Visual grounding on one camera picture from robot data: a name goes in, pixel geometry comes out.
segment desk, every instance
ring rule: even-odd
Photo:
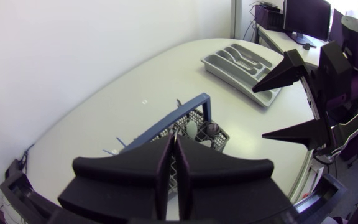
[[[27,176],[33,188],[58,204],[74,178],[73,159],[106,157],[121,150],[151,125],[200,93],[211,97],[212,119],[230,135],[223,153],[246,159],[268,158],[273,180],[286,194],[298,187],[309,153],[301,144],[263,139],[261,135],[313,119],[300,82],[283,88],[269,108],[262,108],[204,69],[200,58],[237,43],[276,65],[282,56],[261,45],[233,39],[206,39],[174,47],[95,93],[45,133],[29,152]],[[178,218],[168,204],[167,217]]]
[[[259,44],[259,37],[262,38],[264,42],[274,51],[283,54],[288,50],[296,49],[299,54],[302,56],[302,59],[308,65],[318,65],[318,61],[320,58],[320,47],[326,44],[327,42],[323,42],[322,40],[316,39],[314,37],[306,37],[313,41],[317,45],[317,47],[310,47],[309,50],[305,50],[302,45],[297,44],[293,41],[289,36],[287,36],[283,32],[275,32],[271,30],[266,30],[258,23],[256,23],[257,32],[255,37],[255,43]]]

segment cable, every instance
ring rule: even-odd
[[[316,159],[317,162],[319,162],[319,163],[321,163],[323,165],[326,165],[326,166],[329,166],[329,165],[333,164],[334,161],[335,161],[335,159],[334,159],[334,161],[332,161],[332,162],[324,162],[324,161],[321,161],[321,160],[317,159],[317,157],[314,157],[314,159]]]
[[[11,215],[9,214],[9,212],[7,212],[7,210],[6,210],[6,213],[7,213],[7,215],[9,216],[9,218],[11,218],[11,220],[12,220],[14,223],[19,224],[19,222],[15,221],[15,219],[13,219],[13,218],[11,217]]]
[[[249,29],[249,27],[251,26],[251,24],[252,24],[254,21],[255,21],[255,19],[254,19],[253,21],[251,21],[251,23],[249,24],[249,26],[248,26],[248,28],[247,28],[247,30],[246,30],[246,32],[245,32],[245,34],[244,34],[244,36],[242,37],[242,40],[244,40],[244,39],[246,38],[246,35],[247,35],[247,32],[248,32],[248,29]]]
[[[254,28],[254,32],[252,33],[252,36],[251,36],[251,40],[250,41],[252,41],[252,39],[253,39],[253,37],[254,37],[254,33],[255,33],[255,27],[256,27],[256,25],[254,24],[254,21],[255,21],[255,16],[254,16],[254,19],[251,21],[251,23],[249,24],[249,26],[248,26],[248,28],[247,28],[247,30],[246,30],[246,32],[245,32],[245,34],[244,34],[244,36],[242,37],[242,40],[245,40],[245,38],[246,38],[246,35],[247,35],[247,33],[248,33],[248,30],[249,30],[249,27],[252,25],[252,27]]]
[[[24,174],[27,174],[27,158],[29,156],[29,150],[34,146],[34,144],[32,144],[28,149],[26,149],[23,153],[22,159],[20,159],[19,161],[19,169],[23,170],[25,169]]]

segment white wall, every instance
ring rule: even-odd
[[[230,13],[221,0],[0,0],[0,183],[15,157],[119,75],[176,45],[228,38]]]

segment gray cutlery tray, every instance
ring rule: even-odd
[[[258,104],[269,107],[279,89],[254,93],[252,87],[263,79],[273,65],[266,59],[238,44],[232,44],[202,58],[205,70],[224,80]]]

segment black monitor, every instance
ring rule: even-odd
[[[316,45],[303,34],[327,40],[331,5],[325,0],[285,0],[284,29],[296,43]]]
[[[338,10],[334,9],[333,14],[333,24],[331,26],[331,31],[329,32],[328,40],[336,41],[339,46],[342,47],[343,43],[343,35],[342,35],[342,16],[343,14],[340,13]]]

